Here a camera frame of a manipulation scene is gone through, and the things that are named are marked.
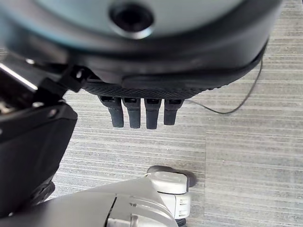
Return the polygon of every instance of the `cable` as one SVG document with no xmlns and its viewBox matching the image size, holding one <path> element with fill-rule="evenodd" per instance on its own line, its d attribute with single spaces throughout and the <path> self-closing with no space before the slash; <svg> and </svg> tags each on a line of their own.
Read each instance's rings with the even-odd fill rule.
<svg viewBox="0 0 303 227">
<path fill-rule="evenodd" d="M 239 105 L 237 108 L 235 108 L 235 109 L 233 109 L 233 110 L 231 110 L 231 111 L 228 111 L 228 112 L 220 112 L 220 111 L 217 111 L 217 110 L 213 110 L 212 108 L 209 108 L 209 107 L 207 107 L 207 106 L 205 106 L 205 105 L 203 105 L 203 104 L 201 104 L 201 103 L 198 103 L 198 102 L 193 101 L 193 100 L 190 100 L 190 99 L 185 99 L 185 101 L 186 101 L 186 102 L 189 102 L 189 103 L 194 103 L 194 104 L 196 104 L 196 105 L 199 105 L 199 106 L 201 106 L 201 107 L 203 107 L 203 108 L 205 108 L 205 109 L 207 109 L 207 110 L 209 110 L 209 111 L 212 111 L 212 112 L 214 112 L 214 113 L 217 113 L 217 114 L 232 114 L 232 113 L 236 112 L 237 110 L 239 110 L 239 109 L 245 104 L 245 102 L 247 101 L 247 99 L 250 97 L 251 93 L 253 92 L 253 90 L 254 90 L 254 88 L 255 88 L 255 86 L 256 86 L 256 84 L 257 84 L 257 81 L 259 80 L 259 78 L 260 78 L 260 76 L 261 76 L 262 69 L 263 69 L 263 59 L 261 59 L 261 64 L 260 64 L 260 69 L 259 69 L 258 75 L 257 75 L 257 77 L 256 77 L 256 79 L 255 79 L 255 82 L 254 82 L 253 85 L 251 86 L 250 91 L 249 91 L 248 94 L 245 96 L 245 98 L 244 98 L 243 101 L 240 103 L 240 105 Z"/>
</svg>

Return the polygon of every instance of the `robotic arm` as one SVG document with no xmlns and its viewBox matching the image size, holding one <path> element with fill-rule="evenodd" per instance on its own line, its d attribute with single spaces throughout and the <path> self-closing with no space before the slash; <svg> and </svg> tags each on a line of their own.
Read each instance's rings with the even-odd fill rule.
<svg viewBox="0 0 303 227">
<path fill-rule="evenodd" d="M 62 97 L 81 88 L 97 95 L 114 127 L 124 125 L 123 103 L 132 128 L 140 127 L 142 98 L 148 129 L 157 128 L 164 100 L 164 124 L 174 125 L 184 99 L 234 82 L 260 62 L 281 5 L 0 0 L 0 38 L 9 52 L 0 63 L 0 226 L 175 226 L 148 177 L 39 204 L 54 191 L 77 121 Z M 128 184 L 132 190 L 121 189 Z M 77 224 L 67 221 L 79 215 Z"/>
</svg>

